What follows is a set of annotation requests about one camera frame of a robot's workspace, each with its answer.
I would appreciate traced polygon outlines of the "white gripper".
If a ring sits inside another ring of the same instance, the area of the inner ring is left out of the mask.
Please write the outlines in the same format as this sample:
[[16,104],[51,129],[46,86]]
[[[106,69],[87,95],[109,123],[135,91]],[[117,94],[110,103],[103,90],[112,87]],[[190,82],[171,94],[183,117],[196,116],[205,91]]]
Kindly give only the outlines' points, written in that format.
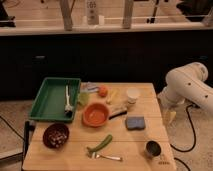
[[[172,107],[176,106],[176,103],[169,100],[165,94],[159,93],[157,95],[157,98],[159,100],[160,106],[162,110],[170,110]],[[164,119],[164,124],[168,126],[169,124],[172,123],[174,118],[176,117],[176,112],[175,111],[168,111],[165,115]]]

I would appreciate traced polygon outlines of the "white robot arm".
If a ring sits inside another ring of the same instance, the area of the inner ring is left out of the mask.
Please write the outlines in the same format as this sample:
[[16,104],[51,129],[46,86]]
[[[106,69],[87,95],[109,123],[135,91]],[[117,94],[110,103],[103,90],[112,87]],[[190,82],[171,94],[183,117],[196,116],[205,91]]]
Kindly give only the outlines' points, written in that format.
[[189,100],[206,113],[213,114],[213,88],[205,84],[208,78],[207,67],[200,62],[170,70],[165,77],[166,86],[157,95],[163,123],[169,125],[175,118],[174,107]]

